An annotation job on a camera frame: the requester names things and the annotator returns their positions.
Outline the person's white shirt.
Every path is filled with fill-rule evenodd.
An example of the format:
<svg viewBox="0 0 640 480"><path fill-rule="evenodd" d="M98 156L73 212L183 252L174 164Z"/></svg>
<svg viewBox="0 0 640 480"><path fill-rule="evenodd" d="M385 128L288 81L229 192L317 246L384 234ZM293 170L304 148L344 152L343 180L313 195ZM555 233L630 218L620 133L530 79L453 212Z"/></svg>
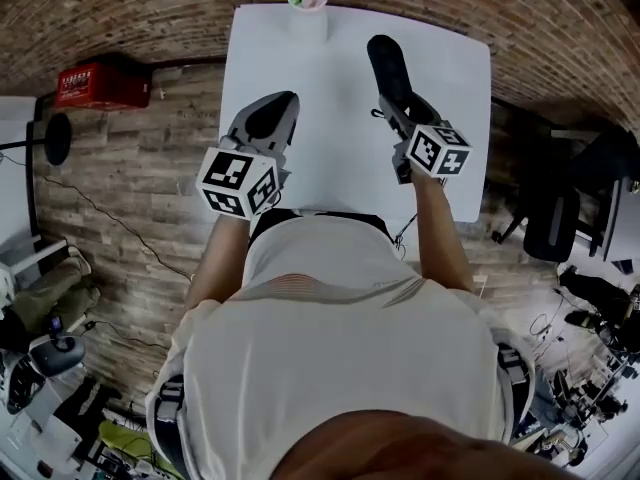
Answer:
<svg viewBox="0 0 640 480"><path fill-rule="evenodd" d="M268 480L302 437L348 412L507 442L534 369L483 300L420 277L378 229L302 217L255 240L238 292L185 313L147 426L190 480Z"/></svg>

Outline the person's black shorts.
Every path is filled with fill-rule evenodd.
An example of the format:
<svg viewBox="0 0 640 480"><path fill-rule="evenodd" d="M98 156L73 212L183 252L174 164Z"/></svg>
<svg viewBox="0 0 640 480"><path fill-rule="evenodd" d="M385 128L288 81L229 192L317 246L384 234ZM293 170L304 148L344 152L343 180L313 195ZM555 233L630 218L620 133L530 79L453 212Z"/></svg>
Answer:
<svg viewBox="0 0 640 480"><path fill-rule="evenodd" d="M314 217L314 216L327 216L334 218L349 219L353 221L363 222L368 224L379 231L381 231L389 240L392 240L386 223L376 215L359 214L352 212L338 212L338 211L300 211L291 209L271 208L266 210L258 219L256 226L254 227L250 238L249 246L252 246L255 240L265 233L267 230L275 227L278 224L286 222L288 220L302 218L302 217Z"/></svg>

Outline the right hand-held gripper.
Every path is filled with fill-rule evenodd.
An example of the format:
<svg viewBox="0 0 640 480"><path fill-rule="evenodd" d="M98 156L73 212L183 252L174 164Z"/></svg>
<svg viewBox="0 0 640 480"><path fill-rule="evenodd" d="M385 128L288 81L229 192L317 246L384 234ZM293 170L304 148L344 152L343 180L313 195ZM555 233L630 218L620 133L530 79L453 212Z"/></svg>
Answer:
<svg viewBox="0 0 640 480"><path fill-rule="evenodd" d="M473 151L457 130L440 124L438 111L424 98L413 93L408 115L386 96L379 97L379 106L386 121L401 138L394 146L392 164L399 184L411 182L412 168L431 178L446 179L461 174Z"/></svg>

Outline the black office chair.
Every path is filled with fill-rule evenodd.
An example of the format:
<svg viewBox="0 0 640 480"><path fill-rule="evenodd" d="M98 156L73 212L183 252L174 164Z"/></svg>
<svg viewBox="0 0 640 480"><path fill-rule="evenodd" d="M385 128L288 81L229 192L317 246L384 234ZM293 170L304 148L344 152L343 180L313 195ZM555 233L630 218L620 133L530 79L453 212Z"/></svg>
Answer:
<svg viewBox="0 0 640 480"><path fill-rule="evenodd" d="M492 240L503 243L526 222L523 248L535 259L566 261L579 231L590 236L595 250L602 244L604 218L582 221L580 196L595 199L599 213L608 211L610 189L627 176L640 177L640 145L620 126L598 134L574 156L561 151L557 139L545 139L529 149L513 220L504 232L493 232Z"/></svg>

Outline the white flower vase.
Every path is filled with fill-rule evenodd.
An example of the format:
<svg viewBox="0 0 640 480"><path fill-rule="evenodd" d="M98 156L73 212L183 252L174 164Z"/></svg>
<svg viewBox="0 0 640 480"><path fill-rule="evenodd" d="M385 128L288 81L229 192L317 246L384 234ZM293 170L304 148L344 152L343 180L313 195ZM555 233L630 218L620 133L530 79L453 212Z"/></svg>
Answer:
<svg viewBox="0 0 640 480"><path fill-rule="evenodd" d="M287 0L292 14L289 32L299 44L322 45L328 37L328 0Z"/></svg>

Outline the black bag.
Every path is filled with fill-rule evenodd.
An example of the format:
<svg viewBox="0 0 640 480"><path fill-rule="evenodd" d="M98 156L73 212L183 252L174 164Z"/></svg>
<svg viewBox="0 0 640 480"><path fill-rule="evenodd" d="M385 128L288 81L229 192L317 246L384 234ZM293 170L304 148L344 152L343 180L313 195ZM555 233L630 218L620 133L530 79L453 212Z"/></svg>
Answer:
<svg viewBox="0 0 640 480"><path fill-rule="evenodd" d="M597 334L606 330L620 350L640 352L640 285L627 293L602 278L579 274L574 266L559 270L558 282L596 310L574 310L564 317L566 323Z"/></svg>

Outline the person's left forearm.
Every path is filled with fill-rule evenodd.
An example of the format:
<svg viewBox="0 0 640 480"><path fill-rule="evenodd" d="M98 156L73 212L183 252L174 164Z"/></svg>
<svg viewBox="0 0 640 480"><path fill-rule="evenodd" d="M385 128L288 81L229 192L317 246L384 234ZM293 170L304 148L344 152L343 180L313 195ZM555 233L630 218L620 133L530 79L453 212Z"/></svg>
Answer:
<svg viewBox="0 0 640 480"><path fill-rule="evenodd" d="M185 310L205 300L223 303L242 286L249 248L250 222L219 216L185 299Z"/></svg>

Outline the yellow-green cloth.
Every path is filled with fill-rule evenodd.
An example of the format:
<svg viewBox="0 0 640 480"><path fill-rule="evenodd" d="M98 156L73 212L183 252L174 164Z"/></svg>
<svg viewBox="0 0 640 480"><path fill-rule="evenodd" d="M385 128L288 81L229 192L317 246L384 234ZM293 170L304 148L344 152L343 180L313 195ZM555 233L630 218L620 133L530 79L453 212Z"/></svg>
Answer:
<svg viewBox="0 0 640 480"><path fill-rule="evenodd" d="M99 425L99 437L131 480L182 480L156 452L147 432L105 420Z"/></svg>

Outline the person's right forearm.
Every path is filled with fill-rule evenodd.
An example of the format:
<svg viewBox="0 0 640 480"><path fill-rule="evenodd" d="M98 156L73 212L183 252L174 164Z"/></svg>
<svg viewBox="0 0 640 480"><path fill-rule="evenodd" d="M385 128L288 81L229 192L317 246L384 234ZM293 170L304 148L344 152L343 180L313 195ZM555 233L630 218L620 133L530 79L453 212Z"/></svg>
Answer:
<svg viewBox="0 0 640 480"><path fill-rule="evenodd" d="M474 291L472 270L438 180L413 171L422 276L447 289Z"/></svg>

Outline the black pouch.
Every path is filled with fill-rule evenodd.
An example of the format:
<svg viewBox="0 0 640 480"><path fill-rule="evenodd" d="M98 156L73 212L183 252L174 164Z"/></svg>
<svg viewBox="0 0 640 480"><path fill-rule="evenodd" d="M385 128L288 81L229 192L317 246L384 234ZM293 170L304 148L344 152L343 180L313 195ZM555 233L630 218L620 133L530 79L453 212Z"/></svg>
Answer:
<svg viewBox="0 0 640 480"><path fill-rule="evenodd" d="M395 104L411 119L413 90L399 44L387 35L375 35L367 43L367 53L376 79L379 97Z"/></svg>

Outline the dark rounded device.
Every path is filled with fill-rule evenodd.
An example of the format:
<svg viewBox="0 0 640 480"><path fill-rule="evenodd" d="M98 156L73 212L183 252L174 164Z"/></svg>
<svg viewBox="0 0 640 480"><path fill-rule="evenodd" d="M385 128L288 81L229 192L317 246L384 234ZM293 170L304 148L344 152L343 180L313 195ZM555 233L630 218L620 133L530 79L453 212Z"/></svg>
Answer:
<svg viewBox="0 0 640 480"><path fill-rule="evenodd" d="M77 336L42 336L29 345L28 355L37 371L46 378L58 376L78 366L85 356L84 341Z"/></svg>

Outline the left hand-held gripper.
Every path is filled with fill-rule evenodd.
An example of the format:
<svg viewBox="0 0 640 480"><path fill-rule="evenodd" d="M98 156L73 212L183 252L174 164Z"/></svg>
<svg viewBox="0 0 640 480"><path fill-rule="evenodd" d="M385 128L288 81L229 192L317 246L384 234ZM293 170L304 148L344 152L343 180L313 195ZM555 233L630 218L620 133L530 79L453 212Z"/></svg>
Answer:
<svg viewBox="0 0 640 480"><path fill-rule="evenodd" d="M285 151L298 116L292 91L263 96L238 112L197 176L196 188L212 211L250 221L275 202L289 176Z"/></svg>

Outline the red plastic crate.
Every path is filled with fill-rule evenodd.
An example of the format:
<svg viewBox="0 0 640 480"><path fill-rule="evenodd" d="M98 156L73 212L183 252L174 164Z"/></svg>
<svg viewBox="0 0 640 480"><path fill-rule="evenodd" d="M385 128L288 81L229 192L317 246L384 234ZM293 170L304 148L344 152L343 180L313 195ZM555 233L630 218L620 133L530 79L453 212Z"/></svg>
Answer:
<svg viewBox="0 0 640 480"><path fill-rule="evenodd" d="M90 63L61 72L58 76L56 108L122 110L146 108L151 75L102 63Z"/></svg>

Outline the black standing fan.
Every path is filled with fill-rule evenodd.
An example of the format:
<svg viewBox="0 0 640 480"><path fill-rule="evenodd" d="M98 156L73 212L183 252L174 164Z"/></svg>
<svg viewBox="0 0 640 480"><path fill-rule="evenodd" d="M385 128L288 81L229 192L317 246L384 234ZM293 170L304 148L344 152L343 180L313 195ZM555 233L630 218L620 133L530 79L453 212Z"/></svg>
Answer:
<svg viewBox="0 0 640 480"><path fill-rule="evenodd" d="M72 125L68 116L65 113L54 114L47 123L43 138L34 139L34 129L34 122L27 122L25 139L0 144L0 152L19 147L43 145L49 164L62 165L69 155L72 141Z"/></svg>

